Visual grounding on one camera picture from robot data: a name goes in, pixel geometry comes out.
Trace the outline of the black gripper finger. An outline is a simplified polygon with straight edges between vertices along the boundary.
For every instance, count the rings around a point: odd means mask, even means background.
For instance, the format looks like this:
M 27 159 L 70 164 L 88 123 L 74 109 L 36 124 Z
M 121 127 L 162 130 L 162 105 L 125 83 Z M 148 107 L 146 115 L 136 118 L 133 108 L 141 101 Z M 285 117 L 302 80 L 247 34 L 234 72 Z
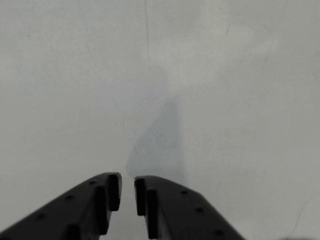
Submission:
M 243 237 L 198 192 L 158 176 L 134 180 L 137 214 L 150 240 L 241 240 Z
M 119 210 L 122 176 L 106 172 L 81 182 L 0 233 L 2 240 L 98 240 Z

